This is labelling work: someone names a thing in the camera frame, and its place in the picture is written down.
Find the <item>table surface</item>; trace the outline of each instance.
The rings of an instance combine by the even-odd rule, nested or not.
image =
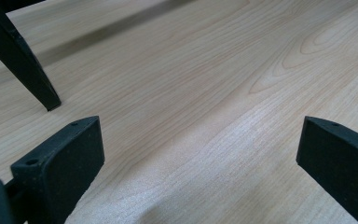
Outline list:
[[[98,115],[67,223],[356,223],[296,164],[305,116],[358,132],[358,1],[50,0],[8,14],[62,106],[0,62],[0,178]]]

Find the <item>light wooden surface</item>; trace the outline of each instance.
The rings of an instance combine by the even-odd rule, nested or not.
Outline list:
[[[306,115],[358,132],[358,1],[48,0],[8,16],[63,100],[0,63],[0,178],[99,115],[67,223],[356,223],[296,165]]]

